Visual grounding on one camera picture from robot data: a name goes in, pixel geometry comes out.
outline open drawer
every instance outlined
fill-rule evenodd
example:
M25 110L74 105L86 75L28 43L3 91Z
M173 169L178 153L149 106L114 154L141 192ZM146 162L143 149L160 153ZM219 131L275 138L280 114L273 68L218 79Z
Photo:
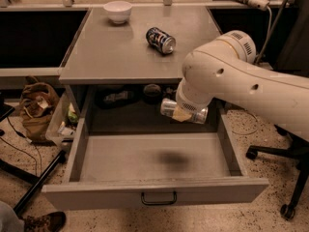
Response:
M251 202L268 185L242 167L224 109L177 123L142 101L99 109L87 95L63 183L42 192L60 210Z

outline terrazzo floor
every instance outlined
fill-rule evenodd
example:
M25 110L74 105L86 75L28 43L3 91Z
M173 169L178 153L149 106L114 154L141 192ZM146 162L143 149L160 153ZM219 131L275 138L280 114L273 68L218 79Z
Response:
M250 177L265 177L269 186L252 203L220 204L202 206L114 209L91 211L66 211L65 232L199 232L199 231L309 231L309 187L306 185L296 208L294 219L286 221L279 210L289 203L292 196L298 170L296 161L276 156L259 154L253 161L245 157L249 145L287 148L291 140L276 132L273 124L241 109L228 112L233 135L238 150L243 156L245 168ZM24 132L18 115L10 116L10 122L16 130ZM0 123L5 131L3 139L15 147L24 150L37 161L40 174L40 156L38 151L24 138L16 136L5 119ZM45 169L58 154L55 146L38 146L42 156L42 169ZM19 152L0 140L0 158L35 174L34 159ZM66 165L58 165L46 184L61 183ZM16 177L0 171L0 200L14 205L19 201L30 185ZM38 217L56 209L38 191L28 203L23 216Z

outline drawer handle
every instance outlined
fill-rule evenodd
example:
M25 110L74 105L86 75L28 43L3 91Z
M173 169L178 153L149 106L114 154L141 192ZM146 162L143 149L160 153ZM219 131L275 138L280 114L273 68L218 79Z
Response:
M173 192L173 200L171 200L171 201L149 202L149 201L146 201L146 200L145 200L145 193L142 192L141 199L142 199L142 203L143 203L144 205L147 205L147 206L173 205L173 204L175 204L176 201L177 201L177 194L176 194L175 191Z

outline black can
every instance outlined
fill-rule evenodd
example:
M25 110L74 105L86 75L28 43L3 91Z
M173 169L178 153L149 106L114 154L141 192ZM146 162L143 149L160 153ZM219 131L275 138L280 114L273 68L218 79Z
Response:
M162 54L172 53L176 46L175 38L158 29L157 27L152 27L147 31L146 39L149 45L154 47Z

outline bowl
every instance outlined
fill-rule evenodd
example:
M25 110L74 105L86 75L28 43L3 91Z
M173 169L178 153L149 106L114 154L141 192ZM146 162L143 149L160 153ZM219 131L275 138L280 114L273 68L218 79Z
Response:
M132 4L125 1L114 1L103 5L107 16L115 24L125 23L131 15Z

